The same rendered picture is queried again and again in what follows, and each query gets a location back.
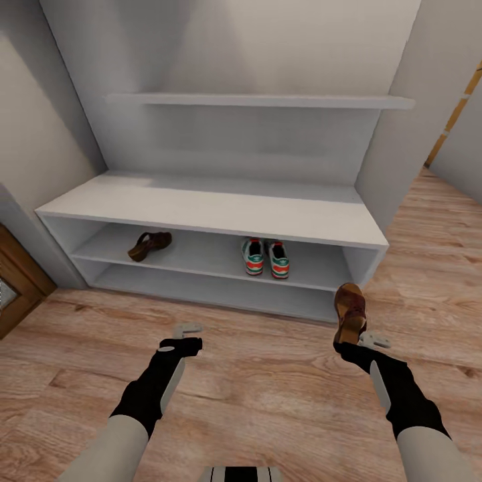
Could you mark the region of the gym shoe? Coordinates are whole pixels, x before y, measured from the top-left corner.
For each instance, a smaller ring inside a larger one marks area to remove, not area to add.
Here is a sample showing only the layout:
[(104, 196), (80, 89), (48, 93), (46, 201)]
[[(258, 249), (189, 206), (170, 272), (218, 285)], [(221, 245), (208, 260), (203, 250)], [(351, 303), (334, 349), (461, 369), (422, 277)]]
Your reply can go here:
[(279, 239), (265, 238), (263, 248), (270, 257), (272, 276), (280, 279), (288, 277), (289, 257), (283, 243)]
[(263, 271), (264, 248), (257, 236), (244, 236), (241, 241), (241, 253), (244, 257), (246, 272), (259, 275)]

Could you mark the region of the sandal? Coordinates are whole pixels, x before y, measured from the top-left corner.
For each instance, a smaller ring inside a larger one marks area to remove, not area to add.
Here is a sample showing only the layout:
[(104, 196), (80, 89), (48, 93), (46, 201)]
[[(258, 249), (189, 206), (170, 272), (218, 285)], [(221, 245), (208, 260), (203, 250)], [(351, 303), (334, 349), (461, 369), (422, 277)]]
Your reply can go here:
[[(143, 241), (149, 235), (149, 240)], [(148, 253), (152, 250), (163, 250), (172, 243), (172, 234), (170, 232), (150, 233), (145, 232), (138, 240), (137, 245), (131, 249), (128, 254), (135, 261), (144, 260)]]
[(338, 288), (334, 299), (334, 309), (339, 319), (339, 329), (333, 342), (358, 344), (360, 335), (367, 330), (366, 299), (361, 289), (345, 283)]

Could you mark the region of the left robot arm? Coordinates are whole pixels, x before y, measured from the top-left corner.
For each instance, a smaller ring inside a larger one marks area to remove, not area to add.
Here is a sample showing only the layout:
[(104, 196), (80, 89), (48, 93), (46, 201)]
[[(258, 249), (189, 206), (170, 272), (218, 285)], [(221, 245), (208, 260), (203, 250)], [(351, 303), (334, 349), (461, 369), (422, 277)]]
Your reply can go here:
[(185, 357), (196, 356), (201, 323), (176, 323), (173, 339), (161, 347), (139, 379), (125, 389), (120, 404), (94, 438), (55, 482), (133, 482), (137, 468), (185, 371)]

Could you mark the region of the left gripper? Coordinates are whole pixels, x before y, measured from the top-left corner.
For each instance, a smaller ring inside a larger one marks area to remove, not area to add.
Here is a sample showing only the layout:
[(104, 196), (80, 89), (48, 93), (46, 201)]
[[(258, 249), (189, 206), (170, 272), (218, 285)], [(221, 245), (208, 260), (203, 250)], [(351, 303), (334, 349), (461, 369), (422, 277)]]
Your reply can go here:
[(202, 349), (202, 343), (202, 338), (197, 340), (197, 337), (186, 337), (184, 339), (163, 339), (161, 346), (179, 344), (184, 349), (184, 357), (190, 357), (197, 355), (197, 351)]

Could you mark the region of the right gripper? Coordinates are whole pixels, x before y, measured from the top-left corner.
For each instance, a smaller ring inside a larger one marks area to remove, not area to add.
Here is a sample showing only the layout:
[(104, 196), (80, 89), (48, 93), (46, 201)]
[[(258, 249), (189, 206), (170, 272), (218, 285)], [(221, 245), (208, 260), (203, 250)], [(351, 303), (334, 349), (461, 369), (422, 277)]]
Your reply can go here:
[(376, 350), (372, 350), (367, 347), (348, 343), (348, 341), (344, 341), (344, 344), (333, 342), (333, 346), (335, 351), (341, 354), (343, 360), (358, 365), (364, 371), (366, 371), (363, 366), (364, 356), (370, 352), (377, 352)]

